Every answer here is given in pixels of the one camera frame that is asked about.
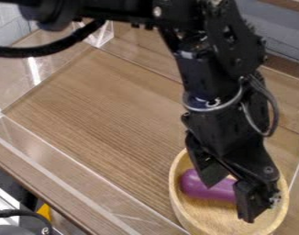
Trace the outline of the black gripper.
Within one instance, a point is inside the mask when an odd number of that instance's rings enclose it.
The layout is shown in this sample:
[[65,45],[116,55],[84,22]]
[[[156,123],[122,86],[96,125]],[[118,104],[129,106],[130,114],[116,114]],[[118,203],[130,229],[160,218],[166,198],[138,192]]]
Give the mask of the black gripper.
[[228,175],[270,184],[278,171],[262,146],[277,124],[258,67],[262,38],[236,12],[172,16],[172,56],[184,86],[186,153],[206,188]]

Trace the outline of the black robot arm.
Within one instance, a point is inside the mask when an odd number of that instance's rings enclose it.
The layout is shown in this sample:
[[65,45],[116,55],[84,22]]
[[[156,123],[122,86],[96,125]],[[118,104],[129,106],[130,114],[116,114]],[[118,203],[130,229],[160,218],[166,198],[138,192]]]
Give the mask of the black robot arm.
[[278,109],[258,72],[265,42],[234,0],[0,0],[25,19],[60,31],[88,24],[41,46],[0,46],[0,58],[41,57],[72,47],[109,22],[156,30],[176,60],[184,86],[181,121],[189,160],[206,186],[234,177],[237,217],[250,223],[278,198],[278,170],[262,141]]

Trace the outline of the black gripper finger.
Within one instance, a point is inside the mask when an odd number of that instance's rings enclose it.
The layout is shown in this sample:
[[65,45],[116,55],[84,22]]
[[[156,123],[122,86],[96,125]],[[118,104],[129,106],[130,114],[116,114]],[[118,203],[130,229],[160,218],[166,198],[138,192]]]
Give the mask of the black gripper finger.
[[260,184],[238,180],[233,186],[237,218],[253,223],[256,217],[273,208],[281,199],[276,182]]

